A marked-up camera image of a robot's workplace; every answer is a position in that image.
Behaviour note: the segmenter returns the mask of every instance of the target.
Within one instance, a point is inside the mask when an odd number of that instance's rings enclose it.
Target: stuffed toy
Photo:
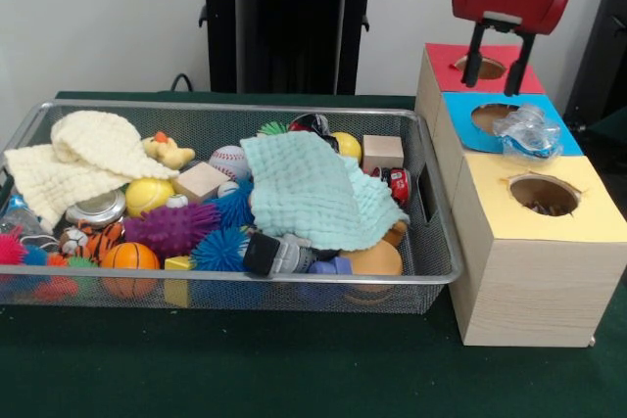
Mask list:
[[[141,142],[148,157],[152,157],[172,170],[183,168],[196,157],[193,149],[179,148],[174,140],[162,131]]]

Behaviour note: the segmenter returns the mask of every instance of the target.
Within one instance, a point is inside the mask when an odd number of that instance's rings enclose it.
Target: purple spiky ball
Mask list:
[[[160,259],[189,255],[203,238],[219,229],[214,205],[160,207],[124,221],[125,239],[151,249]]]

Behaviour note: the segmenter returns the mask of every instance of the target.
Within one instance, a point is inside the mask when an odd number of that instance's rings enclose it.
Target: white wall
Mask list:
[[[208,89],[206,31],[196,25],[205,0],[0,0],[0,144],[33,105],[58,90],[169,87],[179,71]],[[565,106],[599,0],[571,0],[533,63],[549,94]],[[425,41],[467,43],[471,23],[451,0],[369,0],[359,93],[415,93]],[[495,42],[515,41],[499,35]]]

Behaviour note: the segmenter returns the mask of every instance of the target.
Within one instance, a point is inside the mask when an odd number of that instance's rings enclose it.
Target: black cable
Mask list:
[[[180,73],[179,75],[176,76],[176,78],[174,79],[174,82],[172,83],[172,86],[169,88],[169,91],[173,92],[176,90],[176,86],[178,85],[178,82],[180,81],[181,78],[185,80],[185,84],[187,85],[187,90],[189,90],[190,92],[193,92],[194,87],[192,86],[192,81],[189,79],[189,77],[185,73]]]

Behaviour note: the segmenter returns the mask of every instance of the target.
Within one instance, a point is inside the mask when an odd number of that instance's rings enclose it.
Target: blue spiky ball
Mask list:
[[[244,253],[249,239],[238,227],[217,230],[205,237],[192,252],[193,269],[201,271],[246,271]]]

